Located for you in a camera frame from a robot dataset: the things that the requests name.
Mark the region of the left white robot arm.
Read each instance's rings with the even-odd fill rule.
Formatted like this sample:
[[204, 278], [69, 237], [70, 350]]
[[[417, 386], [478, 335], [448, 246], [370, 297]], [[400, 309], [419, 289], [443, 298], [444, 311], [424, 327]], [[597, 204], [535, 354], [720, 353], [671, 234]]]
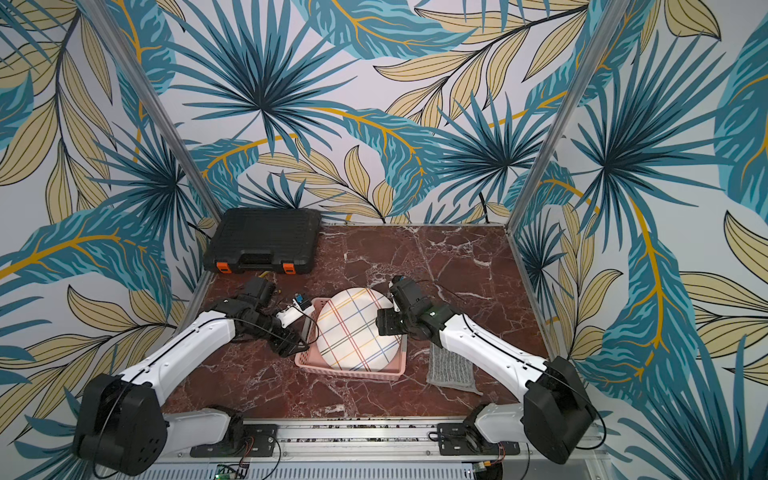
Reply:
[[159, 350], [117, 374], [99, 374], [83, 392], [72, 454], [92, 467], [136, 476], [158, 458], [189, 452], [236, 456], [253, 448], [241, 413], [228, 407], [166, 415], [170, 394], [208, 357], [235, 339], [267, 342], [287, 358], [310, 346], [314, 306], [296, 296], [284, 309], [266, 310], [274, 283], [249, 281], [233, 298], [201, 312]]

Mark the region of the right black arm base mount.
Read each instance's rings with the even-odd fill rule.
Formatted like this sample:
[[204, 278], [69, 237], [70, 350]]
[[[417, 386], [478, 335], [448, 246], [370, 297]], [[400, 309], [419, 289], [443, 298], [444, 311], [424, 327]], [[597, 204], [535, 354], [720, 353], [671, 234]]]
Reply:
[[518, 455], [517, 442], [491, 443], [474, 428], [463, 423], [439, 423], [427, 434], [438, 445], [441, 456], [496, 456]]

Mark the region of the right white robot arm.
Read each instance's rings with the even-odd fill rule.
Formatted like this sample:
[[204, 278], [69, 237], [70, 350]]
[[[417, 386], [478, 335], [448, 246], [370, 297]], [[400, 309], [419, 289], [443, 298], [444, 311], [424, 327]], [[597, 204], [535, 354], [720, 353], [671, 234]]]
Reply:
[[392, 306], [377, 312], [381, 335], [429, 341], [492, 376], [517, 400], [481, 405], [460, 423], [439, 425], [442, 455], [489, 455], [526, 444], [563, 465], [582, 449], [593, 423], [603, 420], [566, 358], [546, 360], [505, 342], [460, 309], [433, 301], [411, 278], [394, 277], [389, 294]]

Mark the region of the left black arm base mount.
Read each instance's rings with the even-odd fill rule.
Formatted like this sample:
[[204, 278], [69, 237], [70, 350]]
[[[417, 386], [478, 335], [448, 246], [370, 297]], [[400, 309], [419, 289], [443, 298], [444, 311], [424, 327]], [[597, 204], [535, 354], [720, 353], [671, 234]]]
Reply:
[[267, 458], [275, 450], [276, 424], [242, 424], [230, 427], [223, 440], [193, 447], [192, 458]]

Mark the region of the plaid striped white plate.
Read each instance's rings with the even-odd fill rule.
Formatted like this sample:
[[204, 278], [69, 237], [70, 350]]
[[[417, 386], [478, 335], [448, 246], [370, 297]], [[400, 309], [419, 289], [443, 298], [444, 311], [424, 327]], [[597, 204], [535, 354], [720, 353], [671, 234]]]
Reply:
[[318, 347], [329, 368], [383, 372], [401, 353], [401, 336], [379, 336], [378, 309], [392, 308], [382, 293], [369, 288], [343, 290], [322, 307], [317, 319]]

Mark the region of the grey knitted dish cloth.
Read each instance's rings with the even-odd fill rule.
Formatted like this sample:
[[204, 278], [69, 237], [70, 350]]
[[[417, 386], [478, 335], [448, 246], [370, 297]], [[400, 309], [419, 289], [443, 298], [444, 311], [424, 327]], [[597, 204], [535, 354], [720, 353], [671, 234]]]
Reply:
[[440, 388], [481, 395], [476, 385], [474, 365], [464, 357], [434, 344], [430, 346], [427, 382]]

